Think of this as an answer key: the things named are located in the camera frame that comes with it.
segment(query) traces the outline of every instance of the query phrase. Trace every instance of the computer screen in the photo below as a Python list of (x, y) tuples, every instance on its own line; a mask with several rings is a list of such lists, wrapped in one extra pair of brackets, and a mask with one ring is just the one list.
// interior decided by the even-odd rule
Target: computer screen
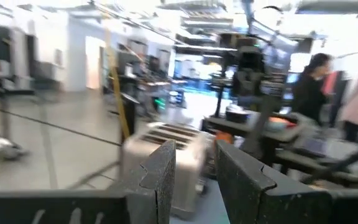
[(299, 79), (300, 73), (289, 73), (287, 75), (286, 83), (296, 83)]
[(233, 78), (234, 73), (237, 71), (237, 66), (228, 66), (226, 69), (226, 78)]

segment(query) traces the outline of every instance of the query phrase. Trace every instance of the silver toaster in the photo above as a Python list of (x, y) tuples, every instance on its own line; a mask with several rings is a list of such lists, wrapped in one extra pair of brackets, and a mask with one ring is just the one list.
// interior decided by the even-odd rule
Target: silver toaster
[(154, 150), (169, 139), (176, 140), (177, 167), (171, 213), (189, 219), (195, 212), (196, 199), (203, 190), (201, 172), (209, 146), (209, 134), (197, 129), (165, 123), (150, 123), (123, 145), (123, 178)]

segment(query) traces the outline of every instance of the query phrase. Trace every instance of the wire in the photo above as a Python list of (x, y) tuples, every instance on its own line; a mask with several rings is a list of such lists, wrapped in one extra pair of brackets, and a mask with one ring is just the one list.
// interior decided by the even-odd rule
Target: wire
[(58, 129), (61, 129), (61, 130), (64, 130), (64, 131), (71, 132), (73, 134), (77, 134), (77, 135), (84, 136), (84, 137), (87, 137), (87, 138), (90, 138), (90, 139), (94, 139), (94, 140), (97, 140), (97, 141), (105, 142), (105, 143), (112, 144), (112, 145), (115, 145), (115, 146), (121, 146), (120, 144), (118, 144), (116, 142), (108, 141), (106, 139), (102, 139), (102, 138), (99, 138), (99, 137), (96, 137), (96, 136), (81, 133), (79, 131), (75, 131), (75, 130), (72, 130), (72, 129), (69, 129), (69, 128), (65, 128), (63, 126), (59, 126), (59, 125), (56, 125), (56, 124), (49, 123), (49, 122), (47, 122), (45, 120), (42, 121), (40, 119), (30, 118), (28, 116), (23, 116), (23, 115), (20, 115), (20, 114), (17, 114), (17, 113), (12, 113), (10, 111), (4, 111), (4, 110), (1, 110), (1, 109), (0, 109), (0, 112), (7, 113), (9, 115), (12, 115), (12, 116), (15, 116), (15, 117), (18, 117), (18, 118), (22, 118), (22, 119), (26, 119), (26, 120), (29, 120), (29, 121), (33, 121), (33, 122), (36, 122), (36, 123), (51, 126), (53, 128), (58, 128)]
[(277, 25), (277, 28), (276, 30), (274, 31), (273, 35), (272, 35), (272, 38), (270, 40), (265, 40), (259, 36), (256, 36), (254, 34), (251, 34), (251, 27), (252, 27), (252, 24), (254, 23), (255, 21), (255, 12), (257, 11), (254, 11), (252, 12), (252, 15), (251, 15), (251, 22), (250, 22), (250, 25), (249, 25), (249, 28), (248, 28), (248, 31), (247, 31), (247, 35), (249, 36), (252, 36), (254, 38), (257, 38), (259, 40), (262, 40), (263, 42), (265, 42), (267, 45), (265, 47), (263, 47), (262, 49), (262, 53), (264, 53), (267, 49), (267, 47), (272, 47), (274, 49), (274, 57), (273, 57), (273, 62), (271, 62), (272, 64), (275, 64), (278, 60), (278, 51), (277, 51), (277, 48), (272, 44), (272, 42), (277, 38), (278, 35), (280, 35), (280, 26), (282, 24), (282, 21), (283, 21), (283, 18), (284, 18), (284, 12), (277, 6), (265, 6), (263, 7), (262, 9), (260, 10), (263, 10), (263, 9), (274, 9), (276, 11), (278, 11), (280, 14), (281, 14), (281, 17), (277, 20), (276, 22), (276, 25)]
[(117, 109), (118, 109), (118, 117), (120, 120), (122, 133), (124, 135), (124, 140), (125, 140), (125, 139), (129, 138), (129, 136), (130, 136), (128, 121), (126, 119), (124, 104), (123, 104), (122, 98), (121, 98), (121, 90), (120, 90), (120, 86), (119, 86), (119, 76), (118, 76), (117, 69), (116, 69), (116, 60), (115, 60), (115, 56), (114, 56), (114, 51), (112, 50), (112, 48), (110, 46), (111, 32), (107, 27), (106, 27), (105, 33), (106, 33), (105, 44), (106, 44), (106, 50), (108, 53), (108, 63), (109, 63), (110, 72), (113, 77), (112, 88), (114, 90), (114, 95), (116, 98)]
[[(40, 119), (47, 121), (47, 109), (45, 107), (45, 99), (39, 96), (40, 103), (38, 104), (39, 110), (40, 110)], [(49, 184), (51, 189), (58, 189), (58, 179), (57, 179), (57, 172), (56, 172), (56, 162), (55, 158), (53, 156), (52, 152), (52, 143), (50, 139), (50, 133), (48, 126), (43, 125), (41, 123), (41, 133), (42, 133), (42, 143), (44, 145), (45, 150), (45, 158), (47, 160), (47, 164), (50, 164), (48, 167), (48, 173), (49, 173)]]

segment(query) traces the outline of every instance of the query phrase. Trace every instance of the yellow cable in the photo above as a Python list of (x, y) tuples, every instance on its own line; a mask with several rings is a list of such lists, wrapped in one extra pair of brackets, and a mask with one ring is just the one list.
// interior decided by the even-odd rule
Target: yellow cable
[(116, 70), (116, 60), (115, 60), (115, 56), (114, 56), (114, 51), (112, 50), (112, 48), (110, 46), (111, 32), (108, 29), (108, 27), (106, 27), (105, 33), (106, 33), (105, 44), (106, 44), (106, 51), (108, 53), (109, 72), (111, 72), (112, 77), (113, 77), (112, 87), (114, 90), (114, 95), (116, 97), (118, 116), (119, 116), (119, 120), (120, 120), (120, 124), (121, 124), (121, 128), (122, 128), (122, 133), (124, 134), (124, 139), (127, 139), (130, 136), (129, 127), (128, 127), (128, 122), (127, 122), (127, 119), (125, 116), (124, 104), (122, 103), (122, 98), (121, 98), (121, 90), (120, 90), (120, 86), (119, 86), (119, 77), (118, 77), (117, 70)]

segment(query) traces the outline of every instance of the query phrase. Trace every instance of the fluorescent light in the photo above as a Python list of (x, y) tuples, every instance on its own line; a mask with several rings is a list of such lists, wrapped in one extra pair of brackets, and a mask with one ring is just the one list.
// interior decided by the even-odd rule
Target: fluorescent light
[(203, 57), (221, 58), (221, 56), (217, 56), (217, 55), (203, 55)]
[(208, 47), (208, 46), (195, 46), (195, 45), (184, 45), (184, 44), (175, 44), (175, 46), (180, 48), (191, 48), (191, 49), (199, 49), (199, 50), (237, 51), (237, 49), (229, 49), (224, 47)]
[(202, 21), (184, 21), (187, 25), (220, 25), (220, 26), (231, 26), (231, 22), (202, 22)]

